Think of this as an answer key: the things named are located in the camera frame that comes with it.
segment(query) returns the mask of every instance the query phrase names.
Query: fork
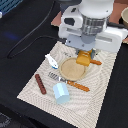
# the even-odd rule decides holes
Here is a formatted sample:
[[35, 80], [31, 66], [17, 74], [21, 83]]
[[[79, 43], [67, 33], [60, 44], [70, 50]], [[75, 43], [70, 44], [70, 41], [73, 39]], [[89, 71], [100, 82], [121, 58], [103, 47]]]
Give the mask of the fork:
[[78, 89], [81, 89], [81, 90], [83, 90], [83, 91], [86, 91], [86, 92], [90, 91], [88, 87], [85, 87], [85, 86], [83, 86], [83, 85], [77, 84], [77, 83], [75, 83], [75, 82], [73, 82], [73, 81], [69, 81], [69, 80], [67, 81], [66, 79], [64, 79], [64, 78], [62, 78], [62, 77], [60, 77], [60, 76], [58, 76], [58, 75], [56, 75], [56, 74], [54, 74], [54, 73], [49, 72], [48, 76], [49, 76], [50, 78], [56, 80], [56, 81], [62, 81], [62, 82], [64, 82], [64, 83], [67, 83], [67, 84], [69, 84], [69, 85], [71, 85], [71, 86], [74, 86], [74, 87], [76, 87], [76, 88], [78, 88]]

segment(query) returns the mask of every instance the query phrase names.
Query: plate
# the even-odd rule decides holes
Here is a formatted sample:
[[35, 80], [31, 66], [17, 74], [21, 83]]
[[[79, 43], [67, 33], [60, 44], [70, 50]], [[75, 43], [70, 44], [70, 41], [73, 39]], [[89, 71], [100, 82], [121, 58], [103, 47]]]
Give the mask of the plate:
[[70, 81], [81, 80], [86, 75], [87, 67], [77, 64], [75, 57], [64, 60], [60, 66], [59, 71], [63, 78]]

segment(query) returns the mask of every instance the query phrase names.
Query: black cable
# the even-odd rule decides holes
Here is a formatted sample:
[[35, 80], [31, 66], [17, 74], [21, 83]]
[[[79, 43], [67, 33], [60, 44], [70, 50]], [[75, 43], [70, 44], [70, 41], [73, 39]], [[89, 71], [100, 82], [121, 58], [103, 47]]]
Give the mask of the black cable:
[[50, 8], [50, 10], [49, 10], [49, 12], [48, 12], [48, 14], [47, 14], [46, 17], [44, 18], [44, 20], [43, 20], [37, 27], [35, 27], [31, 32], [29, 32], [25, 37], [23, 37], [23, 38], [8, 52], [8, 55], [7, 55], [7, 58], [8, 58], [8, 59], [11, 59], [11, 58], [12, 58], [12, 56], [10, 56], [10, 54], [13, 52], [13, 50], [14, 50], [20, 43], [22, 43], [25, 39], [27, 39], [30, 35], [32, 35], [42, 24], [45, 23], [45, 21], [46, 21], [46, 20], [48, 19], [48, 17], [50, 16], [50, 14], [51, 14], [51, 12], [52, 12], [54, 6], [55, 6], [55, 1], [53, 1], [53, 4], [52, 4], [52, 6], [51, 6], [51, 8]]
[[53, 40], [58, 40], [58, 38], [55, 38], [55, 37], [52, 37], [52, 36], [47, 36], [47, 35], [44, 35], [44, 36], [39, 36], [37, 37], [34, 41], [32, 41], [27, 47], [25, 47], [24, 49], [22, 49], [21, 51], [19, 51], [18, 53], [14, 54], [13, 56], [8, 56], [9, 59], [12, 59], [14, 58], [15, 56], [19, 55], [20, 53], [22, 53], [23, 51], [25, 51], [27, 48], [29, 48], [35, 41], [41, 39], [41, 38], [50, 38], [50, 39], [53, 39]]

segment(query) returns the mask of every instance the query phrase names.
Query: black table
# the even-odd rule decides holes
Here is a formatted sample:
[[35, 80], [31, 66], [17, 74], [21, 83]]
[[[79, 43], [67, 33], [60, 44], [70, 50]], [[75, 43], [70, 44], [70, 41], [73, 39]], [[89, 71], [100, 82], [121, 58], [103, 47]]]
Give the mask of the black table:
[[[44, 55], [49, 53], [57, 42], [56, 40], [46, 38], [37, 40], [15, 58], [3, 58], [21, 38], [43, 20], [51, 5], [52, 0], [24, 0], [18, 7], [0, 19], [0, 104], [50, 128], [74, 128], [71, 124], [17, 99], [18, 94], [44, 60]], [[59, 4], [56, 3], [47, 22], [23, 41], [12, 54], [17, 53], [41, 35], [57, 38], [58, 28], [52, 27], [51, 21], [59, 10]], [[128, 45], [122, 44], [96, 128], [128, 128], [127, 79]]]

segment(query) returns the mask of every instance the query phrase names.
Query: striped placemat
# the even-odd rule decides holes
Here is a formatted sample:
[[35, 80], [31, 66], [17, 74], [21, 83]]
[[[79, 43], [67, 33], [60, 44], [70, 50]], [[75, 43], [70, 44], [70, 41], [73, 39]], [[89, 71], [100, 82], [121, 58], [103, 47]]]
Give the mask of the striped placemat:
[[[67, 47], [61, 42], [55, 44], [50, 55], [57, 61], [58, 65], [66, 58], [77, 57], [74, 48]], [[59, 76], [60, 73], [59, 69], [53, 69], [49, 65], [47, 59], [35, 72], [35, 74], [40, 74], [47, 94], [41, 94], [34, 74], [17, 98], [78, 128], [95, 128], [116, 55], [101, 51], [94, 59], [101, 61], [102, 65], [90, 64], [85, 78], [77, 81], [77, 83], [89, 87], [90, 91], [84, 92], [67, 84], [70, 101], [65, 104], [58, 105], [56, 103], [53, 86], [58, 82], [49, 78], [48, 73], [53, 72]]]

